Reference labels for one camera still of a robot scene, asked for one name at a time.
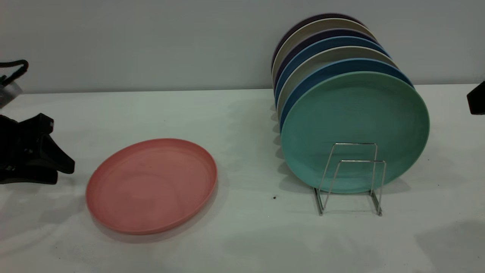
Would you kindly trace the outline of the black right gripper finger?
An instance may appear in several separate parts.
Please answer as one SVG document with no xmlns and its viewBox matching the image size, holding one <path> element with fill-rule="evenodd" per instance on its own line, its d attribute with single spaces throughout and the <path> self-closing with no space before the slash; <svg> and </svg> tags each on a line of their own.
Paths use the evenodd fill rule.
<svg viewBox="0 0 485 273">
<path fill-rule="evenodd" d="M 466 95 L 468 107 L 472 115 L 485 114 L 485 81 L 473 88 L 471 92 Z"/>
</svg>

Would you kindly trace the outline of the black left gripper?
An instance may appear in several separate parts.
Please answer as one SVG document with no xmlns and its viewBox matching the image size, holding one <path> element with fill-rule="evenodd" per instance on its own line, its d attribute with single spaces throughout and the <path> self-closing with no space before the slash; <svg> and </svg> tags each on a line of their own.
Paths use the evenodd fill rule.
<svg viewBox="0 0 485 273">
<path fill-rule="evenodd" d="M 57 171 L 74 173 L 75 161 L 50 136 L 53 127 L 42 113 L 21 122 L 1 116 L 0 184 L 55 185 Z"/>
</svg>

